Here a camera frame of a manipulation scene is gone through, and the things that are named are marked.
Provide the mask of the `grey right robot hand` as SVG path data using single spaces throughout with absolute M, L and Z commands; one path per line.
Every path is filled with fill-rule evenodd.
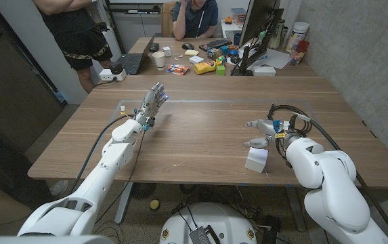
M 256 127 L 262 134 L 265 135 L 263 138 L 254 138 L 244 143 L 245 147 L 252 147 L 257 149 L 265 149 L 269 144 L 274 143 L 277 147 L 282 146 L 284 150 L 295 140 L 302 138 L 301 134 L 297 132 L 285 132 L 283 138 L 278 138 L 278 134 L 281 134 L 280 129 L 282 125 L 278 125 L 278 132 L 274 127 L 274 122 L 268 119 L 258 119 L 255 121 L 249 121 L 246 123 L 247 127 Z

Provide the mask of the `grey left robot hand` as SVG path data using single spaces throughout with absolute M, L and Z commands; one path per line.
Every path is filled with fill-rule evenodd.
M 159 108 L 168 100 L 168 95 L 164 93 L 164 85 L 158 82 L 145 95 L 141 106 L 135 114 L 135 120 L 144 126 L 154 126 L 154 117 Z

